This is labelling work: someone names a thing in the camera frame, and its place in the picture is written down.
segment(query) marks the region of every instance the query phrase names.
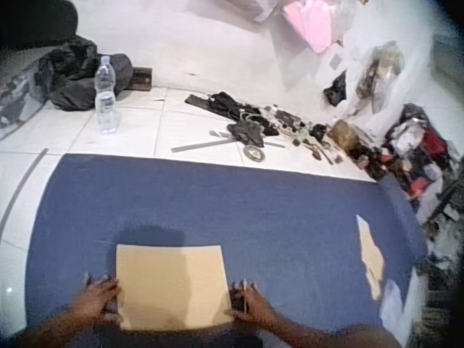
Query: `hand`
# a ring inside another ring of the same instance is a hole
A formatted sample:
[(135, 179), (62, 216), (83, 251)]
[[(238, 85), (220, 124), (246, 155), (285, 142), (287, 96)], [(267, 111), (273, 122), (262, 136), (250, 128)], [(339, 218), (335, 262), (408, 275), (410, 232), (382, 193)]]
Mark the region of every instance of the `hand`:
[(244, 298), (248, 310), (246, 313), (238, 310), (229, 310), (226, 314), (245, 323), (269, 330), (279, 318), (279, 314), (270, 306), (253, 283), (249, 284), (245, 289), (242, 284), (237, 290), (236, 297)]
[(70, 305), (70, 312), (78, 319), (88, 324), (119, 323), (121, 317), (115, 313), (104, 313), (108, 301), (114, 299), (121, 288), (117, 279), (105, 277), (89, 282), (88, 274), (84, 278), (83, 288)]

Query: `pink bag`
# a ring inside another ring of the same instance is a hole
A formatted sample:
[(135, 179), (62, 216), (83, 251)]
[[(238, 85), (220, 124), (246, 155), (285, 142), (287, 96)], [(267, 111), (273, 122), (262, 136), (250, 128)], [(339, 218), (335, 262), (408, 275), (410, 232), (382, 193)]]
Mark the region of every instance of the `pink bag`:
[(324, 0), (295, 1), (283, 8), (285, 18), (316, 53), (332, 44), (330, 9)]

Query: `plastic water bottle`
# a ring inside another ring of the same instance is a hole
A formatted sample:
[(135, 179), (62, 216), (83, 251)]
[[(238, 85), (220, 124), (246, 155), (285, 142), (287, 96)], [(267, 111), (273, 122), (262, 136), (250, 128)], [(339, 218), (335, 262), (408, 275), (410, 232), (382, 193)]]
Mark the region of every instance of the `plastic water bottle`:
[(103, 134), (114, 133), (117, 127), (115, 115), (115, 70), (109, 63), (109, 56), (101, 58), (101, 64), (95, 74), (95, 109)]

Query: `cardboard sheet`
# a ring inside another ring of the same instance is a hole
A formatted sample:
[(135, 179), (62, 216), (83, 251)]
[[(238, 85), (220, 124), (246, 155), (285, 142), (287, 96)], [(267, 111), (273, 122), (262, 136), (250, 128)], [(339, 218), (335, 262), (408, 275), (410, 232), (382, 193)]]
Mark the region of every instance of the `cardboard sheet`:
[(360, 229), (361, 258), (366, 267), (365, 276), (370, 286), (372, 299), (379, 299), (381, 296), (381, 283), (384, 277), (384, 257), (380, 249), (374, 243), (370, 234), (369, 224), (359, 215), (356, 216), (357, 224)]
[(232, 321), (220, 246), (118, 245), (117, 298), (125, 330), (174, 331)]

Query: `white wall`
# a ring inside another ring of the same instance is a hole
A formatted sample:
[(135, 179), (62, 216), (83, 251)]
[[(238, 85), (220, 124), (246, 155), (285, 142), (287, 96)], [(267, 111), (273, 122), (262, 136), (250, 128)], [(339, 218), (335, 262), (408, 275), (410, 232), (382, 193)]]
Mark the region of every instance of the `white wall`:
[[(222, 0), (74, 0), (78, 34), (99, 51), (126, 53), (135, 66), (152, 67), (160, 86), (205, 92), (227, 91), (255, 104), (274, 104), (303, 117), (329, 121), (343, 114), (327, 107), (321, 91), (348, 68), (349, 97), (368, 50), (396, 40), (406, 68), (389, 107), (374, 117), (358, 117), (363, 127), (383, 135), (426, 69), (431, 42), (431, 7), (426, 0), (375, 0), (357, 4), (344, 48), (318, 56), (280, 14), (260, 25), (244, 19)], [(339, 53), (337, 70), (328, 63)]]

